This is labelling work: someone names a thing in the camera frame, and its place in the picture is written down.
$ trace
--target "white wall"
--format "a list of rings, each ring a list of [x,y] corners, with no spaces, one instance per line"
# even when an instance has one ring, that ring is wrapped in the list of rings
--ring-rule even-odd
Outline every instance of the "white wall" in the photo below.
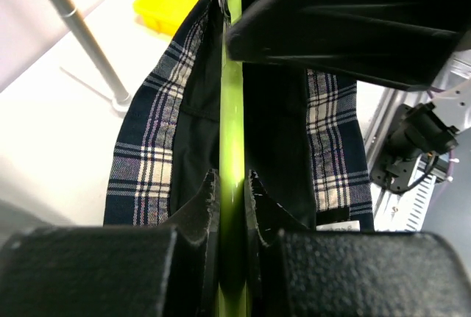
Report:
[[[84,13],[102,0],[73,0]],[[0,92],[67,32],[49,0],[0,0]]]

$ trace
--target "clothing label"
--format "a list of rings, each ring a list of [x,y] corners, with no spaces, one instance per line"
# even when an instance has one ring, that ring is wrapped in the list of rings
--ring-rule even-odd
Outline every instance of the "clothing label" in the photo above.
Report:
[[[343,223],[319,225],[317,231],[360,231],[360,221],[344,221]]]

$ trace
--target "plaid fabric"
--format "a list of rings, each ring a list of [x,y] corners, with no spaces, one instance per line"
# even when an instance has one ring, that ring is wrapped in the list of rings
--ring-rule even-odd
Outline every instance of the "plaid fabric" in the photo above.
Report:
[[[105,224],[157,225],[169,217],[177,118],[212,1],[199,1],[135,95],[114,151]],[[307,74],[307,132],[317,208],[350,207],[352,218],[370,215],[368,173],[355,114],[356,83],[314,71]]]

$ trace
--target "metal pole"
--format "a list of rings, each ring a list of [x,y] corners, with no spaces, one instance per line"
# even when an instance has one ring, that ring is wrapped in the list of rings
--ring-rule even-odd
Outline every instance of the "metal pole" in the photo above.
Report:
[[[122,108],[129,105],[131,95],[119,80],[116,72],[106,58],[95,37],[85,24],[82,15],[75,7],[72,0],[51,0],[56,11],[64,21],[65,25],[72,31],[75,38],[87,52],[96,68],[105,78],[106,83],[114,93],[113,106]]]

